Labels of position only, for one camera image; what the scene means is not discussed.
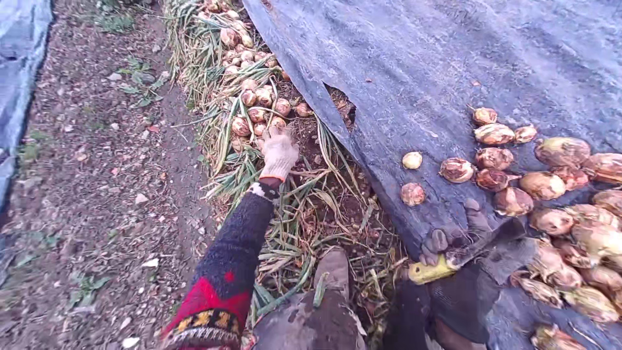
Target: gray tarp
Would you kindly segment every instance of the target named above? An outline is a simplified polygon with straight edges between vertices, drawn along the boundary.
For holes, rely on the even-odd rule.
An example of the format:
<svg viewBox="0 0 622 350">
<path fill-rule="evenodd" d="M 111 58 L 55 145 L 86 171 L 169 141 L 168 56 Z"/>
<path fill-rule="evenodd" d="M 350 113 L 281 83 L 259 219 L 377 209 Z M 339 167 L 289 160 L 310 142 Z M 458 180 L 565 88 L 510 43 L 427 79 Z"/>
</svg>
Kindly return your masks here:
<svg viewBox="0 0 622 350">
<path fill-rule="evenodd" d="M 0 212 L 45 56 L 51 7 L 50 0 L 0 0 Z"/>
<path fill-rule="evenodd" d="M 464 226 L 462 201 L 486 203 L 475 184 L 437 175 L 449 157 L 473 159 L 466 104 L 490 106 L 499 122 L 534 124 L 541 136 L 576 136 L 594 152 L 622 153 L 622 7 L 581 0 L 244 0 L 255 26 L 322 121 L 367 171 L 381 203 L 417 255 L 431 227 Z M 325 84 L 356 105 L 349 133 Z M 509 146 L 515 173 L 544 170 L 534 143 Z M 424 162 L 405 171 L 401 157 L 421 151 Z M 420 182 L 427 200 L 406 207 L 399 189 Z M 586 202 L 595 188 L 573 191 L 547 206 Z M 556 321 L 589 349 L 620 349 L 622 328 L 606 334 L 573 311 L 545 309 L 506 290 L 489 317 L 492 343 L 529 349 L 536 321 Z"/>
</svg>

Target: yellow handle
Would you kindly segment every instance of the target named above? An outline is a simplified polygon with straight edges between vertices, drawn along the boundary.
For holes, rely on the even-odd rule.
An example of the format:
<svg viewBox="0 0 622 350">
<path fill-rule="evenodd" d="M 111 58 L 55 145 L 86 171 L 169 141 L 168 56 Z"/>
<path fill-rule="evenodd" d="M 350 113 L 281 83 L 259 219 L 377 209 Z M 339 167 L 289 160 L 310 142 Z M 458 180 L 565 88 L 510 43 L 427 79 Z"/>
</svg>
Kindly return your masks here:
<svg viewBox="0 0 622 350">
<path fill-rule="evenodd" d="M 456 268 L 447 265 L 444 255 L 439 255 L 439 263 L 436 266 L 413 263 L 408 268 L 408 277 L 416 285 L 425 285 L 435 280 L 451 276 L 457 271 Z"/>
</svg>

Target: white work glove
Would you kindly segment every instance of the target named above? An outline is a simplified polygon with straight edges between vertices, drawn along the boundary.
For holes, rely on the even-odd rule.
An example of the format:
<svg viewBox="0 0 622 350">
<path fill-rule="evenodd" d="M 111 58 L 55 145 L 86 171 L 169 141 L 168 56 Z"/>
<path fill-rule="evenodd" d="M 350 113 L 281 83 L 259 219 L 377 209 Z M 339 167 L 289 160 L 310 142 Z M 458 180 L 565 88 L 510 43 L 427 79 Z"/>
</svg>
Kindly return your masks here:
<svg viewBox="0 0 622 350">
<path fill-rule="evenodd" d="M 275 177 L 285 182 L 289 171 L 298 160 L 299 146 L 294 143 L 292 128 L 270 126 L 264 132 L 264 142 L 261 153 L 264 155 L 266 166 L 259 178 Z"/>
</svg>

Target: dirt path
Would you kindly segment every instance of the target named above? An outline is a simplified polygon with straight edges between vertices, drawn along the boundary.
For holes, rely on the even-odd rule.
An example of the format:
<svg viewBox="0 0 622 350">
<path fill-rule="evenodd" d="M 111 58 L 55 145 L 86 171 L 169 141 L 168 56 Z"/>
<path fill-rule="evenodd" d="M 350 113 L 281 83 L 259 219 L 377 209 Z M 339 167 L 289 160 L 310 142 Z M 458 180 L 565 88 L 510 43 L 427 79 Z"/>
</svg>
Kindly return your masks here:
<svg viewBox="0 0 622 350">
<path fill-rule="evenodd" d="M 154 89 L 162 101 L 132 108 L 140 94 L 119 89 L 144 90 L 136 71 L 151 75 L 141 82 L 166 71 L 159 10 L 132 10 L 131 29 L 82 2 L 55 1 L 2 228 L 15 253 L 0 289 L 2 349 L 114 350 L 126 338 L 153 348 L 215 232 L 194 131 L 170 127 L 193 120 L 181 92 L 167 83 Z"/>
</svg>

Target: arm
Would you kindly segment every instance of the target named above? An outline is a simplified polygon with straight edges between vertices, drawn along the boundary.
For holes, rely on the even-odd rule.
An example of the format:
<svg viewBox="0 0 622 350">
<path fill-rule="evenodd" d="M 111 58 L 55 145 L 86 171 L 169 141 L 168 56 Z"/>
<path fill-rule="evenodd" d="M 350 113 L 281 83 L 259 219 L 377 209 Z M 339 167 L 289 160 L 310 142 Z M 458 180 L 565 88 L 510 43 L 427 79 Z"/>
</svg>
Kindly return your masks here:
<svg viewBox="0 0 622 350">
<path fill-rule="evenodd" d="M 197 265 L 190 291 L 164 329 L 166 349 L 239 349 L 259 251 L 274 215 L 273 201 L 278 199 L 278 187 L 298 159 L 289 132 L 273 128 L 269 132 L 272 137 L 266 137 L 262 151 L 266 165 L 259 182 L 248 189 Z"/>
</svg>

